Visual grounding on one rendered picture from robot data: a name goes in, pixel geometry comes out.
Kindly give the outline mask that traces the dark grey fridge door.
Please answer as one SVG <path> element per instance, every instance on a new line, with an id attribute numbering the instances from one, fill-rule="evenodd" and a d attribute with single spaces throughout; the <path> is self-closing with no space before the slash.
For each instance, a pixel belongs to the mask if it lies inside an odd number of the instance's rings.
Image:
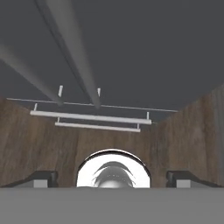
<path id="1" fill-rule="evenodd" d="M 0 0 L 0 40 L 65 100 L 90 101 L 44 0 Z"/>
<path id="2" fill-rule="evenodd" d="M 48 3 L 72 3 L 103 104 L 179 110 L 224 84 L 224 0 L 34 1 L 63 53 Z"/>

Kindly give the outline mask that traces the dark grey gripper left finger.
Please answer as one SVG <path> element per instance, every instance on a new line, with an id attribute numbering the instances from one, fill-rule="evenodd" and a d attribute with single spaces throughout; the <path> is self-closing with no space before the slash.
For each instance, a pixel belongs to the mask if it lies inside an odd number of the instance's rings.
<path id="1" fill-rule="evenodd" d="M 58 176 L 56 171 L 35 171 L 28 177 L 18 181 L 3 185 L 3 188 L 31 187 L 31 188 L 51 188 L 58 187 Z"/>

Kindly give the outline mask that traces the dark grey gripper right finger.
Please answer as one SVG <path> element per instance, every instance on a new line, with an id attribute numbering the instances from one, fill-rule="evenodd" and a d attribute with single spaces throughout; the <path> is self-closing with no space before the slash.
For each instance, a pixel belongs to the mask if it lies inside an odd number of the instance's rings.
<path id="1" fill-rule="evenodd" d="M 170 188 L 221 188 L 221 185 L 200 179 L 189 171 L 168 171 L 166 173 L 166 186 Z"/>

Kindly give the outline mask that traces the round white and black object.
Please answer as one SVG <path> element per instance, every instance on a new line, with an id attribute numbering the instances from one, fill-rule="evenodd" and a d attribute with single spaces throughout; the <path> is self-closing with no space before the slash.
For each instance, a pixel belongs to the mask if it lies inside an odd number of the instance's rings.
<path id="1" fill-rule="evenodd" d="M 125 150 L 99 150 L 79 166 L 76 187 L 150 188 L 151 174 L 142 160 Z"/>

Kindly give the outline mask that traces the dark grey fridge drawer front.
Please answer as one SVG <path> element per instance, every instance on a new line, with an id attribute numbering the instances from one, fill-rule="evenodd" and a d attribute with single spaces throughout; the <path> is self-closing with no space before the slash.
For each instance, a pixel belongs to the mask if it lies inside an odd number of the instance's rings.
<path id="1" fill-rule="evenodd" d="M 72 113 L 93 116 L 117 116 L 128 118 L 142 118 L 151 119 L 152 124 L 157 124 L 168 116 L 177 113 L 173 109 L 158 109 L 158 108 L 134 108 L 134 107 L 121 107 L 113 105 L 102 105 L 96 109 L 92 104 L 78 103 L 78 102 L 65 102 L 63 106 L 59 107 L 53 101 L 44 100 L 31 100 L 31 99 L 18 99 L 8 98 L 8 101 L 15 102 L 31 110 L 51 111 L 60 113 Z M 47 117 L 56 122 L 59 117 Z M 139 124 L 139 123 L 124 123 L 116 122 L 117 124 Z M 141 131 L 149 128 L 151 125 L 139 124 Z"/>

